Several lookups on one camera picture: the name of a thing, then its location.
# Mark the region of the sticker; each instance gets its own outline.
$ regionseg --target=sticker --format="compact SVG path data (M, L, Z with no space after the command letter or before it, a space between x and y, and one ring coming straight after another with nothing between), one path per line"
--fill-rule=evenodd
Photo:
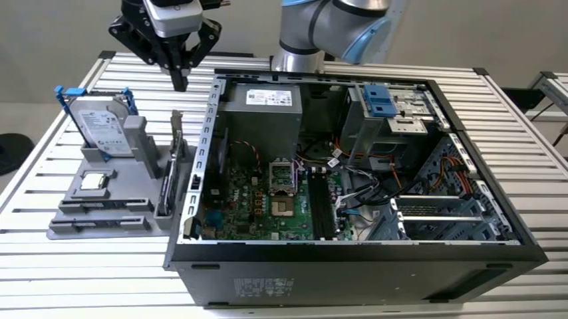
M341 152L341 150L338 148L332 153L332 155L334 156L334 158L338 158L341 154L342 154L342 152Z
M292 91L249 90L247 104L292 106Z
M108 155L132 155L116 115L92 110L82 110L79 115L96 147Z
M84 208L103 208L103 203L83 203L80 204Z
M288 297L294 286L293 278L235 278L238 297Z
M340 163L340 160L337 158L332 158L328 162L328 165L330 168L333 168L337 166L338 163Z

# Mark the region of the black chassis frame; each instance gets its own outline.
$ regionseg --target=black chassis frame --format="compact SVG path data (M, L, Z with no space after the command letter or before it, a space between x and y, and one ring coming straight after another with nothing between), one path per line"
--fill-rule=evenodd
M197 278L206 280L209 276L217 276L215 272L222 268L230 267L233 264L258 265L261 268L282 263L305 263L320 265L332 263L332 265L357 265L357 263L373 263L381 267L384 263L400 263L401 272L412 272L406 269L408 265L420 263L422 266L443 267L445 272L452 272L459 267L472 267L467 276L463 276L447 289L433 291L432 294L422 299L414 300L412 303L444 303L444 302L465 302L484 292L489 291L512 278L524 274L535 267L548 261L545 253L532 236L527 225L524 224L519 213L504 193L499 182L489 167L475 147L467 133L465 127L449 101L435 80L428 79L405 79L378 76L352 76L336 74L304 74L288 72L271 72L257 70L226 70L215 69L215 79L227 80L230 82L245 83L313 83L313 84L337 84L337 85L362 85L373 82L397 82L409 84L425 84L431 89L435 99L445 113L451 122L453 133L457 134L471 158L477 166L480 177L485 180L493 196L501 206L504 214L509 219L509 223L516 231L517 239L521 245L378 245L352 244L352 245L300 245L294 242L286 245L255 245L254 243L218 243L210 245L193 241L190 244L178 243L179 229L173 229L169 249L166 252L165 268L167 270L179 271L181 275L191 270L191 282ZM217 88L217 92L222 92L225 88ZM175 216L173 227L179 227L181 216ZM286 276L286 274L274 274L274 277ZM210 294L202 291L203 287L190 288L190 293L198 304L203 306L254 306L271 305L273 303L255 303L255 299L243 300L243 302L229 302L222 296L211 300ZM316 303L305 304L304 302L288 303L285 300L274 300L275 306L305 306L326 304ZM381 300L365 300L366 304L384 304Z

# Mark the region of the aluminum extrusion table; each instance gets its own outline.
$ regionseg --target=aluminum extrusion table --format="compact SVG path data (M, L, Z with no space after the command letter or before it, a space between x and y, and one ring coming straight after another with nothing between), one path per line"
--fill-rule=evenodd
M267 70L263 58L207 57L174 92L170 77L132 54L102 55L87 89L134 91L147 131L171 140L170 112L197 143L214 68ZM551 262L467 304L205 310L175 272L162 269L166 237L50 241L46 229L78 170L82 138L60 114L0 195L3 319L99 318L568 318L568 163L513 106L492 78L471 68L328 62L330 74L431 78L464 121L511 202Z

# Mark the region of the blue latch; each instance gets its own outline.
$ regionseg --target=blue latch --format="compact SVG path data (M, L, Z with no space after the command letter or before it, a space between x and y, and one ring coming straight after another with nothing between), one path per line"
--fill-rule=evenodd
M386 86L364 85L364 100L373 117L394 118L398 111Z
M130 91L128 88L124 88L123 94L126 96L126 103L128 104L128 114L139 115L139 109L136 108L136 103L134 102L132 91Z

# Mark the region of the open computer chassis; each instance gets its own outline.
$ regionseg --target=open computer chassis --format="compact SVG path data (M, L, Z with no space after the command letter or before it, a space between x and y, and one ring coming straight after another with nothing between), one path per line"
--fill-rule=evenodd
M182 215L175 216L165 262L167 269L178 271L197 304L336 306L465 302L547 261L436 81L250 70L217 70L215 73L186 205ZM384 82L420 84L428 88L448 124L447 142L457 146L457 152L467 154L469 170L480 181L472 187L475 192L488 195L485 201L492 203L485 205L500 207L500 215L512 229L511 238L499 244L476 245L465 241L357 240L354 236L349 240L308 240L305 237L300 240L205 240L203 211L207 208L201 201L207 183L206 163L227 86L235 83L362 86ZM396 205L420 205L405 201L409 199L401 196L393 203L394 208Z

